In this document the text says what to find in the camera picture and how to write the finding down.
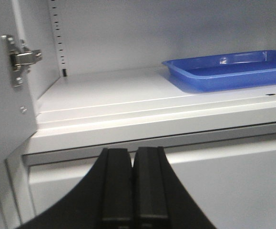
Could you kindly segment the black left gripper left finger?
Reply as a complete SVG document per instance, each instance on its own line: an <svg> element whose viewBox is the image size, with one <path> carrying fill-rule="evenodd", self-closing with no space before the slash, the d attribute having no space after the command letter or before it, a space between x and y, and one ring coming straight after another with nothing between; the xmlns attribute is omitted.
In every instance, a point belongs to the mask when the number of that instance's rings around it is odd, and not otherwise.
<svg viewBox="0 0 276 229"><path fill-rule="evenodd" d="M132 229L132 165L127 149L103 149L67 195L21 228Z"/></svg>

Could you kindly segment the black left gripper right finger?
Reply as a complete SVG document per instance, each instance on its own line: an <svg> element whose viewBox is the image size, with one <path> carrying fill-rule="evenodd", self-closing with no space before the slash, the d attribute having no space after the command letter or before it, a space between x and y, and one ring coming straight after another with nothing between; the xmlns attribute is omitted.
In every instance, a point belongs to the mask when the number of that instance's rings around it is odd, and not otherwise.
<svg viewBox="0 0 276 229"><path fill-rule="evenodd" d="M162 147L138 148L133 166L137 229L213 229L186 191Z"/></svg>

